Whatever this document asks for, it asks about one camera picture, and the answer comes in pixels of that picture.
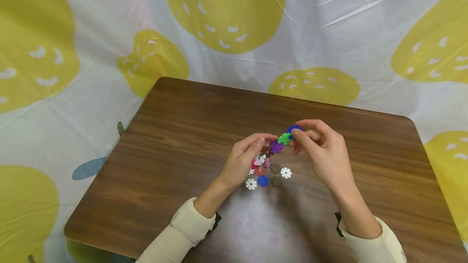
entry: backdrop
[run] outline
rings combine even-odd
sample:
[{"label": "backdrop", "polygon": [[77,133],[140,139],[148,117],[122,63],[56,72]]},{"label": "backdrop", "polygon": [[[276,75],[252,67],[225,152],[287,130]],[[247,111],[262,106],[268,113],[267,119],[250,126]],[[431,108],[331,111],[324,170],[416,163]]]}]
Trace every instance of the backdrop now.
[{"label": "backdrop", "polygon": [[163,75],[411,118],[468,246],[467,22],[468,0],[0,0],[0,261],[126,260],[63,227]]}]

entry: wood grain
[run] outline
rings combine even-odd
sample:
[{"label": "wood grain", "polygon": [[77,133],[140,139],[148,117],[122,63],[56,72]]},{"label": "wood grain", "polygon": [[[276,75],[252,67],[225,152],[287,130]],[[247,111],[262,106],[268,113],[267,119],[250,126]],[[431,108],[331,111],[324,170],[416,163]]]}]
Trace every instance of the wood grain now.
[{"label": "wood grain", "polygon": [[[346,140],[356,183],[408,262],[468,262],[413,122],[403,116],[161,78],[65,226],[74,241],[137,258],[218,175],[232,145],[322,119]],[[240,187],[185,262],[353,262],[336,206],[305,155],[281,188]]]}]

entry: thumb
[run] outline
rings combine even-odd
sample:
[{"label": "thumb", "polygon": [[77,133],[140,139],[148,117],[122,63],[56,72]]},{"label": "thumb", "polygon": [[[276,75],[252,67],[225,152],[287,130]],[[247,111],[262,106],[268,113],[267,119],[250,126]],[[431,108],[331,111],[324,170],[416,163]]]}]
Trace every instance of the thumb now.
[{"label": "thumb", "polygon": [[252,143],[249,148],[242,155],[243,159],[246,159],[249,162],[252,162],[252,159],[262,150],[263,145],[265,144],[265,139],[260,137],[254,143]]},{"label": "thumb", "polygon": [[297,140],[299,144],[301,144],[302,148],[305,149],[308,155],[312,155],[315,151],[320,149],[320,146],[316,144],[310,137],[302,130],[294,128],[291,131],[291,134]]}]

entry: table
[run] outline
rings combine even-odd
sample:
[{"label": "table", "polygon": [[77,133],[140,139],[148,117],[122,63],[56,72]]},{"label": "table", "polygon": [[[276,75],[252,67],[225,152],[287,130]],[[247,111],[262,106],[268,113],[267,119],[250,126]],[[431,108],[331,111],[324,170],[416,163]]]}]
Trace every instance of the table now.
[{"label": "table", "polygon": [[[161,78],[65,226],[67,238],[137,258],[218,175],[232,145],[322,119],[346,140],[356,183],[408,262],[468,262],[413,122],[403,116]],[[354,262],[336,206],[305,155],[274,155],[281,188],[241,186],[184,262]]]}]

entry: cream sleeve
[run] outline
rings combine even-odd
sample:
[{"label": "cream sleeve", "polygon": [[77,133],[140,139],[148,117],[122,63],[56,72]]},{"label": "cream sleeve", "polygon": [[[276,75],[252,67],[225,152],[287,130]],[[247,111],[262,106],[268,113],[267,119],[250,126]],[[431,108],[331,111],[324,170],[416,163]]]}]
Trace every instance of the cream sleeve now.
[{"label": "cream sleeve", "polygon": [[406,263],[406,255],[393,231],[378,217],[382,235],[375,239],[362,239],[351,235],[341,220],[338,228],[359,263]]},{"label": "cream sleeve", "polygon": [[141,254],[136,263],[179,263],[187,252],[204,239],[213,229],[216,214],[207,219],[193,206],[196,198],[182,205],[172,217],[171,223]]}]

